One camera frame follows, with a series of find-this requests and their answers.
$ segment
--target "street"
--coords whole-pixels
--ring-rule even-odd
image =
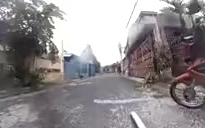
[[[148,128],[205,128],[205,108],[189,110],[115,74],[0,100],[0,128],[134,128],[135,111]]]

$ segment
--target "red motorcycle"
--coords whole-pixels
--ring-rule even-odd
[[[170,95],[177,104],[195,109],[205,106],[205,58],[190,58],[194,44],[186,42],[191,38],[183,43],[187,70],[171,82]]]

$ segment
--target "house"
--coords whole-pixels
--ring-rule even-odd
[[[80,55],[81,73],[84,76],[95,75],[95,59],[91,46],[87,45]]]
[[[190,18],[184,16],[184,19],[186,27],[190,29]],[[164,52],[171,56],[168,61],[179,61],[180,40],[177,39],[180,34],[177,33],[180,33],[180,29],[178,14],[142,11],[128,33],[123,59],[123,67],[127,74],[145,77],[148,73],[158,73],[163,68],[171,66],[161,64],[164,60],[158,55]]]
[[[64,54],[64,72],[66,79],[77,79],[80,76],[80,60],[77,55]]]
[[[80,56],[64,54],[64,72],[67,79],[90,77],[95,75],[94,55],[90,45],[83,50]]]

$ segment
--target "sky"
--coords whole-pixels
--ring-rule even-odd
[[[118,44],[126,45],[126,24],[136,0],[47,0],[67,15],[55,21],[54,42],[59,49],[80,55],[87,44],[101,65],[120,61]],[[160,0],[138,0],[130,25],[140,11],[159,11]]]

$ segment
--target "motorcycle tire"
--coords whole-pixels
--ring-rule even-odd
[[[177,86],[178,83],[179,83],[179,82],[173,82],[173,83],[171,83],[171,86],[170,86],[170,95],[171,95],[171,98],[172,98],[177,104],[179,104],[179,105],[181,105],[181,106],[184,106],[184,107],[186,107],[186,108],[190,108],[190,109],[198,109],[198,108],[201,108],[201,107],[205,106],[205,97],[204,97],[202,103],[199,104],[199,105],[190,106],[190,105],[186,105],[186,104],[182,103],[182,101],[181,101],[181,100],[176,96],[176,94],[175,94],[175,89],[176,89],[176,86]]]

